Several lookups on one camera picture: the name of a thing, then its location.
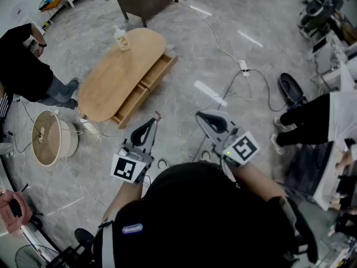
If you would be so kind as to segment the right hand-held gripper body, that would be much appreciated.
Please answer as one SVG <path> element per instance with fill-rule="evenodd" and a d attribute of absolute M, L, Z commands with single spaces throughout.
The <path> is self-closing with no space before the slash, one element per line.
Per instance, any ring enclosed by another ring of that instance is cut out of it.
<path fill-rule="evenodd" d="M 214 137 L 213 152 L 222 160 L 236 167 L 250 162 L 260 147 L 250 131 L 241 127 Z"/>

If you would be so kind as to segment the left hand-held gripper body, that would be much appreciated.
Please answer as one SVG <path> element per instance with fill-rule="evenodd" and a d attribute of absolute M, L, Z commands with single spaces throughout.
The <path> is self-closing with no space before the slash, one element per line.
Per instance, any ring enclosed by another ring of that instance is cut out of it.
<path fill-rule="evenodd" d="M 122 144 L 113 155 L 110 175 L 122 181 L 139 184 L 154 161 L 150 150 L 135 147 L 131 143 Z"/>

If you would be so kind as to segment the person's left forearm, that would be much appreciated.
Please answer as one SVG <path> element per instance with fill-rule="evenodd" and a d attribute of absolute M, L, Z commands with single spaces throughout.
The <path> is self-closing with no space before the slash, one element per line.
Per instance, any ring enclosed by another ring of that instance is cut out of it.
<path fill-rule="evenodd" d="M 125 223 L 132 208 L 142 200 L 144 178 L 139 183 L 124 182 L 105 211 L 101 224 L 115 221 Z"/>

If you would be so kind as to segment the person's right forearm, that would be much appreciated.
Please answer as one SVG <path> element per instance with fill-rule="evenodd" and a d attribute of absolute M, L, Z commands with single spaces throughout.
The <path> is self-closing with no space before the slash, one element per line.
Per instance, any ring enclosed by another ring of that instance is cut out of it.
<path fill-rule="evenodd" d="M 284 189 L 274 180 L 264 175 L 251 162 L 238 167 L 231 163 L 227 163 L 227 165 L 239 184 L 261 197 L 264 201 L 267 202 L 275 197 L 287 198 Z"/>

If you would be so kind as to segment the wooden coffee table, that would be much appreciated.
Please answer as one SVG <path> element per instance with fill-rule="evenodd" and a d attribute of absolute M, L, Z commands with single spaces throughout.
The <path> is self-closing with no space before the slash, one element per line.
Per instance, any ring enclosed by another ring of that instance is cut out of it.
<path fill-rule="evenodd" d="M 95 122 L 111 119 L 144 75 L 164 54 L 165 38 L 148 28 L 126 33 L 131 48 L 115 44 L 91 71 L 78 92 L 78 107 Z"/>

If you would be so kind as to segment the white power strip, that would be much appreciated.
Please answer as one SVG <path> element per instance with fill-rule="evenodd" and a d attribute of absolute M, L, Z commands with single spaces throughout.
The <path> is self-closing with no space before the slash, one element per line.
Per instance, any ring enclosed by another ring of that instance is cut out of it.
<path fill-rule="evenodd" d="M 249 73 L 249 69 L 247 67 L 247 63 L 245 60 L 239 60 L 238 61 L 238 64 L 240 66 L 240 69 L 242 71 L 242 74 L 245 76 L 245 77 L 248 77 L 250 76 L 250 73 Z"/>
<path fill-rule="evenodd" d="M 80 119 L 81 124 L 86 128 L 86 130 L 97 133 L 96 128 L 88 121 L 83 118 Z"/>

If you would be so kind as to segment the black oval device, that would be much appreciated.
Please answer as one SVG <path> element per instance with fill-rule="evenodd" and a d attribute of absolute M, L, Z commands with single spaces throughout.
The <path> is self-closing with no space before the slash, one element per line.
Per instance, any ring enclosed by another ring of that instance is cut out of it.
<path fill-rule="evenodd" d="M 290 106 L 303 105 L 303 101 L 306 99 L 305 95 L 291 75 L 282 73 L 278 79 L 278 84 L 287 104 Z"/>

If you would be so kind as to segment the black floor fan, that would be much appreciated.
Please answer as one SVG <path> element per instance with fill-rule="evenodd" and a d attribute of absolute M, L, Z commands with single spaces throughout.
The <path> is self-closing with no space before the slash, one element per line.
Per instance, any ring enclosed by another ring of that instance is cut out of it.
<path fill-rule="evenodd" d="M 95 268 L 91 245 L 94 236 L 83 228 L 75 230 L 79 245 L 56 252 L 41 245 L 25 245 L 15 255 L 16 268 Z"/>

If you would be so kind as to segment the person's black clothed body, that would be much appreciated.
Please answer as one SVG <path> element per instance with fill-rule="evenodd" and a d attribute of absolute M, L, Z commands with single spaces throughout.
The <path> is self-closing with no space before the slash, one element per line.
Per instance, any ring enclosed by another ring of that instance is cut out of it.
<path fill-rule="evenodd" d="M 291 268 L 302 246 L 316 263 L 315 236 L 292 199 L 266 202 L 199 161 L 160 173 L 125 223 L 99 226 L 92 251 L 95 268 Z"/>

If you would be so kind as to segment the white pump bottle orange label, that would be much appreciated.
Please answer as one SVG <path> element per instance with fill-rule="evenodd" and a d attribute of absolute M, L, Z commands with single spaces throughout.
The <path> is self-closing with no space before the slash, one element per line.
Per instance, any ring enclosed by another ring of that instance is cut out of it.
<path fill-rule="evenodd" d="M 127 51 L 131 49 L 131 43 L 128 40 L 127 33 L 125 30 L 116 28 L 114 32 L 114 38 L 121 51 Z"/>

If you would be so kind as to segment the pink cloth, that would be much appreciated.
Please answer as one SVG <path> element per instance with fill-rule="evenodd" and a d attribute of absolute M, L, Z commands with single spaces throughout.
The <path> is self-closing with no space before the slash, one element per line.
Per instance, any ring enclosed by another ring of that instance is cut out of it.
<path fill-rule="evenodd" d="M 32 211 L 23 193 L 6 190 L 1 194 L 0 216 L 8 233 L 14 233 L 27 225 L 32 217 Z"/>

